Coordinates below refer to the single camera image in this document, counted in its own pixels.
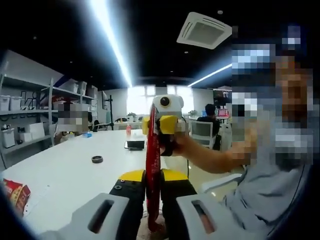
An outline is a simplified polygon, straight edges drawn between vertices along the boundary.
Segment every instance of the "red packet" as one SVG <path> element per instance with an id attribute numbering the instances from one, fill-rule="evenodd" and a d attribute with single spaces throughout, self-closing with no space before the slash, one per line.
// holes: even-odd
<path id="1" fill-rule="evenodd" d="M 3 179 L 4 190 L 7 198 L 15 207 L 20 216 L 24 215 L 24 208 L 30 196 L 30 189 L 22 183 Z"/>

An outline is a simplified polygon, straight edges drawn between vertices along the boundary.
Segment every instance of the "black phone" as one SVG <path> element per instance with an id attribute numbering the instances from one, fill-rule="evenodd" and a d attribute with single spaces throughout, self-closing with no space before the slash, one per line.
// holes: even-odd
<path id="1" fill-rule="evenodd" d="M 124 148 L 129 150 L 143 150 L 145 149 L 145 141 L 126 141 Z"/>

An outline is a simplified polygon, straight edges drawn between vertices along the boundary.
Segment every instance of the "ceiling light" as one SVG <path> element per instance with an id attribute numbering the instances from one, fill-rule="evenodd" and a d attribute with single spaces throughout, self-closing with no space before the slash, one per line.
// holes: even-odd
<path id="1" fill-rule="evenodd" d="M 230 64 L 227 65 L 227 66 L 224 66 L 223 68 L 220 68 L 220 69 L 217 70 L 217 71 L 214 71 L 214 72 L 208 74 L 207 76 L 204 76 L 203 78 L 200 78 L 199 80 L 197 80 L 197 81 L 189 84 L 188 87 L 191 87 L 191 86 L 193 86 L 193 85 L 195 85 L 195 84 L 197 84 L 197 83 L 200 83 L 201 81 L 203 81 L 203 80 L 205 80 L 205 79 L 207 79 L 207 78 L 210 78 L 211 76 L 213 76 L 213 75 L 215 75 L 215 74 L 217 74 L 217 73 L 220 73 L 221 71 L 223 71 L 223 70 L 225 70 L 225 69 L 228 69 L 228 68 L 230 68 L 230 67 L 232 67 L 232 63 L 230 63 Z"/>
<path id="2" fill-rule="evenodd" d="M 108 40 L 109 43 L 112 47 L 112 50 L 115 54 L 115 57 L 118 61 L 118 64 L 120 66 L 122 75 L 125 79 L 125 81 L 128 84 L 128 87 L 131 88 L 132 87 L 132 81 L 131 81 L 131 77 L 129 74 L 129 70 L 125 64 L 125 60 L 124 57 L 122 56 L 120 50 L 119 50 L 119 46 L 118 46 L 118 42 L 116 40 L 116 37 L 114 35 L 113 29 L 110 25 L 110 16 L 108 13 L 108 9 L 106 6 L 106 1 L 105 0 L 91 0 L 91 8 L 96 16 L 96 18 L 99 20 Z"/>

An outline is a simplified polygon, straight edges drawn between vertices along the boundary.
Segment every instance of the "ceiling vent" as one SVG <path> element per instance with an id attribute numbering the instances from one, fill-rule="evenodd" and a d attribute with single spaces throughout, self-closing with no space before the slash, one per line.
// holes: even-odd
<path id="1" fill-rule="evenodd" d="M 232 27 L 214 18 L 190 12 L 177 43 L 215 49 L 232 34 Z"/>

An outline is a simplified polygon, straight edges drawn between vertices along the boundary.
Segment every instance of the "black ceiling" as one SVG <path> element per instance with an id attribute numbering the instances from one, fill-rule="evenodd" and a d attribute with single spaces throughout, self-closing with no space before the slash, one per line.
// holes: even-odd
<path id="1" fill-rule="evenodd" d="M 5 47 L 99 89 L 126 87 L 110 44 L 91 15 L 88 0 L 11 1 L 3 9 Z M 258 37 L 262 24 L 296 20 L 280 7 L 235 6 L 212 1 L 109 0 L 112 27 L 124 46 L 132 83 L 188 85 L 231 63 L 232 40 L 210 50 L 177 43 L 188 13 L 197 12 L 238 27 L 238 39 Z M 230 85 L 231 70 L 195 87 Z"/>

